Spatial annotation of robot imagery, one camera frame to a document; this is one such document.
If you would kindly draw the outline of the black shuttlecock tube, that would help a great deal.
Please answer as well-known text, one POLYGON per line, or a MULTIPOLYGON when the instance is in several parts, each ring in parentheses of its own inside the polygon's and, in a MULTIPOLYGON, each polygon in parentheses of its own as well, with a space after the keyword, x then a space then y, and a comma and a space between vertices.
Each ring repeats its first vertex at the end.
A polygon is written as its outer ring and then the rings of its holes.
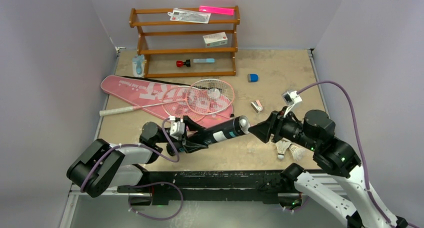
MULTIPOLYGON (((223 123, 211 126, 213 127, 213 133, 211 139, 212 143, 210 145, 230 140, 239 136, 247 135, 244 134, 240 128, 240 118, 245 118, 248 120, 246 116, 241 115, 238 117, 231 118, 230 120, 227 120, 223 123)), ((185 131, 187 131, 189 135, 194 133, 194 131, 190 131, 188 128, 185 131)), ((172 142, 168 143, 166 146, 166 150, 169 155, 175 156, 177 153, 185 153, 184 151, 181 151, 181 141, 182 137, 180 137, 179 139, 175 139, 174 137, 172 137, 172 142)))

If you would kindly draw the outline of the white feather shuttlecock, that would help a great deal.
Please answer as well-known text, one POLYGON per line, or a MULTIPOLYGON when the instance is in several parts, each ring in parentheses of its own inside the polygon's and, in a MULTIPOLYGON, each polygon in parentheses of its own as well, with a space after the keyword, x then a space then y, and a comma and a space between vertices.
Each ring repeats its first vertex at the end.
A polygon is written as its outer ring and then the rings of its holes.
POLYGON ((288 150, 295 162, 300 161, 304 157, 305 152, 307 151, 304 147, 296 146, 294 144, 290 145, 288 150))
POLYGON ((239 119, 239 125, 240 125, 240 129, 244 134, 248 134, 249 133, 249 127, 250 127, 250 122, 248 119, 246 118, 240 118, 239 119))
POLYGON ((286 139, 279 140, 275 143, 277 149, 277 158, 283 160, 285 158, 286 150, 290 148, 292 142, 286 139))

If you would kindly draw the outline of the pink badminton racket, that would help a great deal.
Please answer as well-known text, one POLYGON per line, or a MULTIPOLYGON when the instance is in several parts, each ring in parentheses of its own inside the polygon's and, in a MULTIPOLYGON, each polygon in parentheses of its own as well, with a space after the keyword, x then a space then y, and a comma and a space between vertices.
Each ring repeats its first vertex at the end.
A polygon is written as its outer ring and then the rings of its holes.
POLYGON ((184 92, 186 115, 193 120, 214 115, 230 107, 235 99, 231 84, 216 78, 201 79, 184 92))
POLYGON ((101 110, 99 115, 101 117, 109 115, 118 115, 123 113, 132 112, 135 110, 140 110, 150 107, 161 107, 168 117, 180 117, 188 116, 191 120, 195 122, 201 121, 205 115, 198 114, 192 111, 188 106, 188 101, 186 99, 187 92, 189 91, 188 86, 176 86, 164 93, 162 100, 156 104, 142 105, 142 106, 127 106, 122 108, 101 110))

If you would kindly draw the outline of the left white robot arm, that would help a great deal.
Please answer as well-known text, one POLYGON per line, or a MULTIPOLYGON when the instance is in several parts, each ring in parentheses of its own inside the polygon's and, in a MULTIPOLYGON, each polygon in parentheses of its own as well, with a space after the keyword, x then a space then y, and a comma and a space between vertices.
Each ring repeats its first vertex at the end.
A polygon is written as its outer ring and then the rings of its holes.
POLYGON ((162 157, 172 163, 180 160, 179 143, 187 131, 203 131, 205 127, 188 116, 170 116, 171 126, 147 122, 141 129, 138 143, 113 144, 102 138, 94 140, 71 164, 66 177, 80 191, 96 198, 110 187, 130 186, 138 193, 146 191, 149 179, 141 165, 154 163, 162 157))

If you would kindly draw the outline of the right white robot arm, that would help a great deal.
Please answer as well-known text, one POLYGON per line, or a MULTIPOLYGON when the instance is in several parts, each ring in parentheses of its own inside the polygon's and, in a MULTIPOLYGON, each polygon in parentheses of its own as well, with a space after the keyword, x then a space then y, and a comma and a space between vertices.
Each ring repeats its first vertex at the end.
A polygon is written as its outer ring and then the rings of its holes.
POLYGON ((287 139, 313 151, 313 160, 344 190, 342 197, 314 180, 304 168, 292 163, 282 171, 280 184, 319 203, 346 228, 406 228, 405 218, 394 215, 365 178, 365 164, 351 145, 335 137, 335 122, 322 110, 308 111, 303 121, 293 112, 286 117, 274 111, 267 120, 249 128, 264 143, 287 139))

